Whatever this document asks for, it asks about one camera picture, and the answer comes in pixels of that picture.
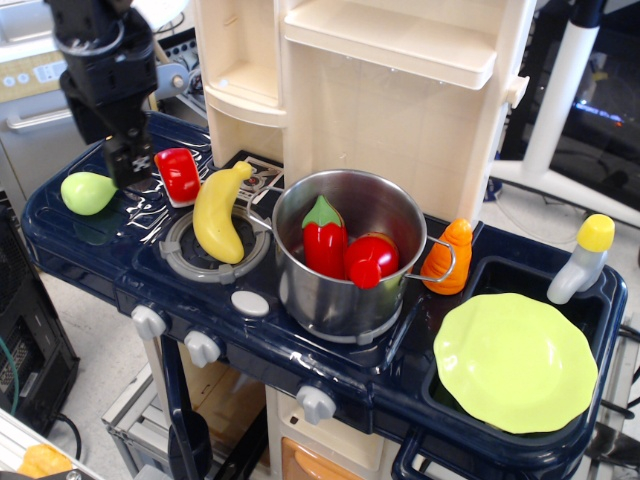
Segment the red chili pepper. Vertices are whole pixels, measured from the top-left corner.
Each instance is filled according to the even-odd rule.
[[[344,254],[349,239],[344,221],[320,195],[302,221],[304,255],[307,266],[327,277],[345,279]]]

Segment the pot handle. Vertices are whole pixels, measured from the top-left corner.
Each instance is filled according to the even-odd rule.
[[[444,245],[449,249],[449,251],[451,252],[451,265],[449,265],[449,269],[446,272],[444,272],[444,275],[442,275],[439,278],[425,277],[424,275],[418,275],[415,273],[405,273],[404,276],[407,278],[413,278],[415,280],[422,280],[425,282],[440,283],[443,280],[445,280],[449,275],[451,275],[451,272],[453,272],[453,268],[456,266],[456,252],[453,250],[453,246],[450,243],[443,242],[439,238],[430,237],[428,235],[427,235],[427,238],[429,240],[433,240],[435,243]]]
[[[269,231],[273,231],[273,227],[271,226],[271,223],[263,220],[262,218],[258,218],[255,215],[253,215],[253,210],[251,209],[251,207],[253,206],[253,200],[260,195],[261,193],[263,193],[265,190],[274,190],[276,192],[284,192],[284,188],[279,188],[279,187],[271,187],[271,186],[265,186],[260,188],[259,190],[253,192],[253,194],[251,195],[251,197],[249,198],[249,200],[247,201],[247,206],[245,207],[245,210],[247,211],[247,216],[253,221],[256,222],[259,225],[262,225],[264,228],[266,228]]]

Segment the green leaf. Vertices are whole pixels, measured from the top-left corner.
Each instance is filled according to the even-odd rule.
[[[302,220],[302,228],[306,227],[310,223],[315,223],[319,227],[335,223],[342,227],[342,217],[336,209],[331,206],[325,196],[320,195],[316,200],[316,204]]]

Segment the faucet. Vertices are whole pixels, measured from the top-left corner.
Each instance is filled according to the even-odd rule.
[[[547,290],[552,303],[563,305],[576,292],[584,292],[596,283],[614,234],[615,223],[606,215],[591,215],[584,221],[576,235],[578,244]]]

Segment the yellow banana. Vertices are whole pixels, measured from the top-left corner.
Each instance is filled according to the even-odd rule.
[[[251,177],[251,165],[238,162],[218,170],[205,180],[193,207],[193,230],[200,246],[216,260],[235,264],[244,257],[244,247],[231,222],[231,210],[240,184]]]

